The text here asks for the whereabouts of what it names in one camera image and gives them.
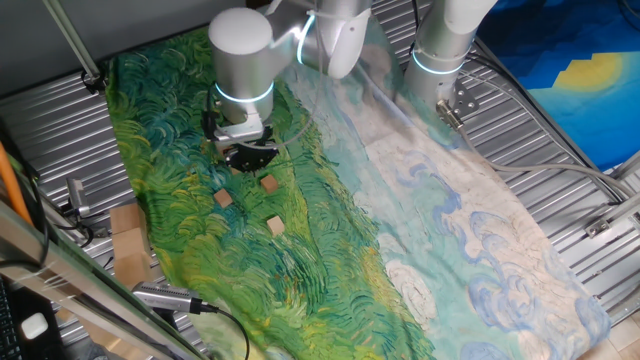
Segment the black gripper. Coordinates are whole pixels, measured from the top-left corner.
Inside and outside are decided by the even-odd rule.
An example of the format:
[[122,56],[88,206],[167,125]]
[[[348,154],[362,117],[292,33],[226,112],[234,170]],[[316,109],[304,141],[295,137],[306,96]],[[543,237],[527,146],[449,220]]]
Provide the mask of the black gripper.
[[224,153],[224,160],[228,167],[238,172],[249,172],[251,164],[258,164],[260,168],[267,166],[279,154],[276,145],[263,145],[261,149],[254,149],[247,145],[236,144],[235,149]]

